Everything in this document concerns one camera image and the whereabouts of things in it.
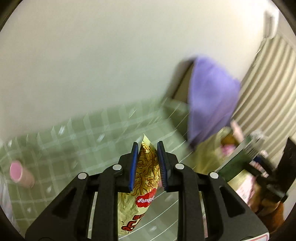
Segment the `white green milk bag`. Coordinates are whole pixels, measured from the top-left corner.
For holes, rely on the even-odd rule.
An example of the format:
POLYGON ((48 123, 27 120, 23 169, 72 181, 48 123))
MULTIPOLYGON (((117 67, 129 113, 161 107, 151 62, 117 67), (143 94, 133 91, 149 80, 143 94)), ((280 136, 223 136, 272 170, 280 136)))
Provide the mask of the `white green milk bag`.
POLYGON ((244 166, 250 164, 261 152, 265 139, 261 130, 254 130, 216 170, 235 191, 247 176, 252 176, 244 166))

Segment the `yellow trash bag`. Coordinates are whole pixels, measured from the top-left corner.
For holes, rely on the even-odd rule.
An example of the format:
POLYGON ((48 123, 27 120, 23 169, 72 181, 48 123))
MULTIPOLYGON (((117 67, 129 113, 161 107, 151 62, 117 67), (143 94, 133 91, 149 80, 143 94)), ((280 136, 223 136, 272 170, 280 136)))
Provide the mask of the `yellow trash bag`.
POLYGON ((218 169, 236 149, 236 139, 230 127, 224 127, 197 145, 193 152, 194 171, 207 175, 218 169))

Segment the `yellow noodle snack packet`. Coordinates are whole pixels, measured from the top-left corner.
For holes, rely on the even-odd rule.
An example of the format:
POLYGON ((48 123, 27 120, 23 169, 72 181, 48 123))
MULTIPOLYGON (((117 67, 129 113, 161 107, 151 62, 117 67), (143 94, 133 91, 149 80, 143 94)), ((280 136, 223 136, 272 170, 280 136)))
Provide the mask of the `yellow noodle snack packet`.
POLYGON ((146 135, 138 142, 133 190, 118 194, 118 235, 131 233, 144 217, 161 182, 157 150, 146 135))

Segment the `white air conditioner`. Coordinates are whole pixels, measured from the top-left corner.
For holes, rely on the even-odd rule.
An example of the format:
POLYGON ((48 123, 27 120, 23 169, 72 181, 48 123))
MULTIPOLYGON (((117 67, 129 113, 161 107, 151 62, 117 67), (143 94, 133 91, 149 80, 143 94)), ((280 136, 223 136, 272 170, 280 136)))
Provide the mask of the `white air conditioner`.
POLYGON ((279 11, 265 11, 264 17, 264 37, 273 39, 278 31, 280 13, 279 11))

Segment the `pink cylindrical cup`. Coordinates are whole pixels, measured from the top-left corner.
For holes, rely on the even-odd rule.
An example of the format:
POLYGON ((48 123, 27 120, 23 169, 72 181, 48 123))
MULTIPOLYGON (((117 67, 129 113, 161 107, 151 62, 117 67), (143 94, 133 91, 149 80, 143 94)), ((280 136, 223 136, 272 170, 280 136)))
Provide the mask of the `pink cylindrical cup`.
POLYGON ((35 184, 33 174, 17 160, 12 161, 10 165, 10 178, 17 185, 25 188, 33 188, 35 184))

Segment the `striped curtain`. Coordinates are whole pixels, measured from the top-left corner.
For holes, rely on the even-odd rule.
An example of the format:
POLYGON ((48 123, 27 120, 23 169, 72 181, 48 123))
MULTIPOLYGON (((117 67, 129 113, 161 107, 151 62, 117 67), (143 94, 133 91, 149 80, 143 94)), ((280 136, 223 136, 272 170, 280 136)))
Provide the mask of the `striped curtain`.
POLYGON ((295 46, 281 34, 264 41, 241 82, 233 117, 245 135, 264 133, 263 149, 277 164, 287 139, 295 138, 295 46))

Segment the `green checked tablecloth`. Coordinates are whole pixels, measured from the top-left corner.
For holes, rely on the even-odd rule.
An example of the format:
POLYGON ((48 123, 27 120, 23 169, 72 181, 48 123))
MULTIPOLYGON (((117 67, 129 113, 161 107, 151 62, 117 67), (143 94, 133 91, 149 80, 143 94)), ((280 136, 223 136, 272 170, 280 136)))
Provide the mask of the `green checked tablecloth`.
POLYGON ((187 143, 188 107, 172 99, 149 99, 70 118, 45 131, 10 138, 1 144, 1 186, 9 192, 10 217, 24 235, 50 202, 80 172, 100 173, 131 151, 143 135, 194 168, 187 143), (10 178, 12 161, 34 176, 33 188, 10 178))

